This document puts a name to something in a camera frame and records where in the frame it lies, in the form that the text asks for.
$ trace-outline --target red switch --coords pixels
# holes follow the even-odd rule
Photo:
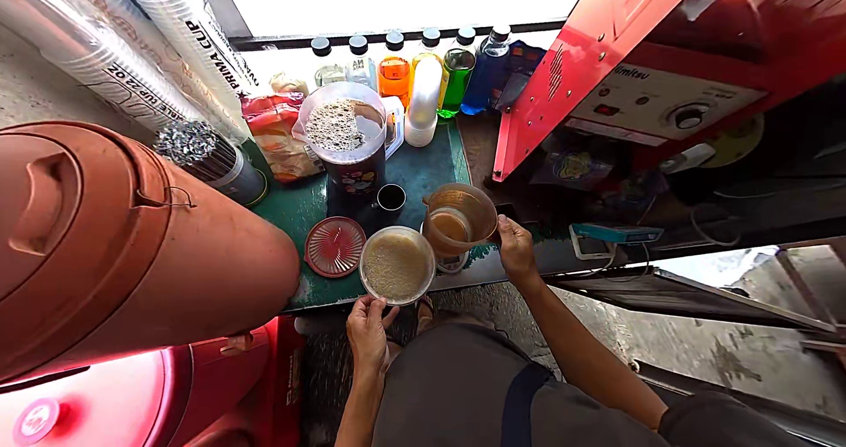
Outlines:
[[[600,115],[605,115],[606,117],[613,117],[619,111],[619,108],[608,105],[597,105],[597,107],[593,109],[594,113],[599,113]]]

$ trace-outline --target yellow bottle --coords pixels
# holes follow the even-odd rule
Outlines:
[[[447,83],[449,82],[449,73],[443,67],[443,57],[441,57],[435,47],[441,42],[441,31],[434,27],[423,29],[423,41],[420,43],[420,50],[415,58],[411,59],[411,77],[408,79],[408,95],[410,98],[411,89],[415,87],[415,68],[420,60],[424,58],[437,58],[441,63],[441,93],[438,96],[438,109],[443,106],[443,95],[447,93]]]

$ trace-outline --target black bottle cap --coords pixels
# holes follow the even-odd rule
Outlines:
[[[461,45],[470,45],[473,43],[473,39],[475,39],[475,29],[472,27],[462,27],[455,37],[455,41]]]
[[[312,52],[316,56],[327,56],[331,51],[332,47],[329,46],[329,39],[326,37],[315,37],[312,39]]]
[[[441,42],[441,31],[434,27],[423,29],[423,45],[426,47],[437,47]]]
[[[405,37],[402,33],[392,30],[385,36],[385,46],[387,47],[387,50],[393,52],[401,51],[403,50],[403,45],[405,45]]]
[[[364,35],[353,35],[349,38],[349,51],[353,55],[363,56],[367,52],[367,38]]]
[[[510,25],[495,25],[491,31],[491,40],[494,42],[504,42],[508,40],[509,35],[511,35]]]

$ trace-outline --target plastic cup stack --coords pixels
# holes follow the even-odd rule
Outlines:
[[[239,92],[258,81],[229,46],[204,0],[135,0],[156,23],[191,69],[232,114],[240,114]]]
[[[409,145],[426,146],[435,136],[441,72],[441,63],[437,58],[424,58],[417,64],[411,102],[405,115],[405,142]]]
[[[69,0],[82,14],[95,8],[111,24],[111,28],[157,67],[185,98],[194,104],[224,138],[240,145],[249,138],[249,129],[240,110],[231,113],[213,95],[200,77],[167,41],[156,25],[131,0]]]
[[[0,0],[4,25],[32,42],[48,61],[157,131],[203,116],[113,30],[67,0]]]

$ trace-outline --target wall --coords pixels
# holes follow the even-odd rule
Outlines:
[[[80,87],[35,47],[0,26],[0,128],[44,120],[96,123],[145,144],[153,138],[150,130]]]

